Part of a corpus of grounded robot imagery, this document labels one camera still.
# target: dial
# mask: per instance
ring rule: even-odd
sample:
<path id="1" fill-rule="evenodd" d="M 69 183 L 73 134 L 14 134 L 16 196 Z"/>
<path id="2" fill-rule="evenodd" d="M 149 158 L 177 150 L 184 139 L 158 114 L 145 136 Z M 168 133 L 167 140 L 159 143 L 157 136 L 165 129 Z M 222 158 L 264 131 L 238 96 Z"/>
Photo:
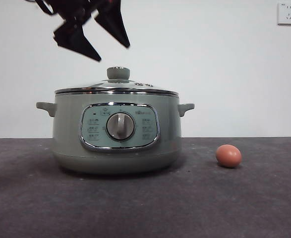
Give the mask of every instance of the dial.
<path id="1" fill-rule="evenodd" d="M 125 113 L 113 114 L 107 122 L 107 130 L 116 140 L 128 139 L 134 131 L 133 119 Z"/>

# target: pot base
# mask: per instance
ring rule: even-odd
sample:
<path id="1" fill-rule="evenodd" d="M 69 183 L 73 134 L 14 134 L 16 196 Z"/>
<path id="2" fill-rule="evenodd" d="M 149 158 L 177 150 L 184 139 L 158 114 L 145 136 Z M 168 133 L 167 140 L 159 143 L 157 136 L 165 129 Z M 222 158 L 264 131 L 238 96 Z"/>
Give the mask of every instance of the pot base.
<path id="1" fill-rule="evenodd" d="M 104 175 L 132 174 L 157 170 L 172 164 L 178 156 L 178 151 L 157 156 L 121 158 L 87 158 L 54 153 L 55 159 L 64 168 L 77 172 Z"/>

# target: robotic arm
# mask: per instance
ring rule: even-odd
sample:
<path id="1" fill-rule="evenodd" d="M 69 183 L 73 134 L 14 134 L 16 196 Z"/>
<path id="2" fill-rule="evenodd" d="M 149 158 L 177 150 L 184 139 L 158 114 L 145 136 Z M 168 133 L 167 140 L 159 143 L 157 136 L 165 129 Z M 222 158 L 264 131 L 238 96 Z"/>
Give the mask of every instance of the robotic arm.
<path id="1" fill-rule="evenodd" d="M 48 15 L 59 14 L 64 23 L 54 32 L 58 46 L 75 51 L 94 60 L 101 57 L 84 36 L 82 25 L 95 17 L 106 31 L 126 48 L 130 46 L 120 11 L 121 0 L 35 0 L 38 6 Z"/>

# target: chrome trim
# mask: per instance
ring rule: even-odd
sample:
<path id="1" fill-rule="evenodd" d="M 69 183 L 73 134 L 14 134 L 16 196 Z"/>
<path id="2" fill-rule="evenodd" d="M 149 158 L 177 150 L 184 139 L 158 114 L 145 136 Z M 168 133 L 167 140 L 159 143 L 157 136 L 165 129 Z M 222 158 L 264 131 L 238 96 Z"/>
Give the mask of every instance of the chrome trim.
<path id="1" fill-rule="evenodd" d="M 64 88 L 55 91 L 55 94 L 59 93 L 72 93 L 72 92 L 100 92 L 100 91 L 112 91 L 112 92 L 144 92 L 144 93 L 160 93 L 170 94 L 178 96 L 177 92 L 151 89 L 151 88 L 113 88 L 113 87 L 87 87 L 87 88 Z"/>
<path id="2" fill-rule="evenodd" d="M 95 146 L 92 144 L 89 144 L 85 139 L 83 138 L 82 135 L 82 124 L 83 124 L 83 119 L 84 119 L 84 114 L 86 110 L 90 107 L 97 107 L 97 106 L 141 106 L 141 107 L 148 107 L 150 108 L 155 115 L 156 119 L 156 127 L 157 127 L 157 134 L 156 137 L 152 142 L 146 145 L 141 145 L 141 146 L 135 146 L 135 147 L 101 147 L 101 146 Z M 161 133 L 160 133 L 160 124 L 159 124 L 159 116 L 157 114 L 157 111 L 150 105 L 148 104 L 138 104 L 138 103 L 115 103 L 115 102 L 108 102 L 108 103 L 96 103 L 96 104 L 89 104 L 86 106 L 82 112 L 81 119 L 80 119 L 80 126 L 79 126 L 79 140 L 81 144 L 83 145 L 84 148 L 91 150 L 91 151 L 96 151 L 96 152 L 134 152 L 134 151 L 139 151 L 139 150 L 144 150 L 144 149 L 149 149 L 153 147 L 161 138 Z"/>
<path id="3" fill-rule="evenodd" d="M 62 95 L 81 95 L 81 94 L 108 94 L 108 95 L 154 95 L 154 96 L 166 96 L 166 97 L 176 97 L 178 98 L 177 95 L 172 95 L 172 94 L 164 94 L 164 93 L 147 93 L 147 92 L 116 92 L 116 91 L 93 91 L 93 92 L 70 92 L 70 93 L 58 93 L 55 94 L 55 97 L 57 96 L 62 96 Z"/>

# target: pot handle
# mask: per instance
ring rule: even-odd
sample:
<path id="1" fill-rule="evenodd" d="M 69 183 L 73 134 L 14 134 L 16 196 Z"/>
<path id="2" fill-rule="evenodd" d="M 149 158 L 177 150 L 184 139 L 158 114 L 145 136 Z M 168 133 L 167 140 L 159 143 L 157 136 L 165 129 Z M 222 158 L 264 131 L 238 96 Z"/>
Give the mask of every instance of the pot handle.
<path id="1" fill-rule="evenodd" d="M 43 103 L 43 102 L 38 102 L 36 103 L 36 107 L 38 109 L 43 109 L 48 112 L 48 114 L 51 117 L 55 117 L 55 113 L 57 110 L 57 104 L 56 103 Z"/>
<path id="2" fill-rule="evenodd" d="M 179 104 L 178 105 L 179 116 L 183 117 L 185 115 L 185 112 L 187 112 L 188 110 L 192 110 L 194 108 L 195 108 L 195 104 L 193 103 Z"/>

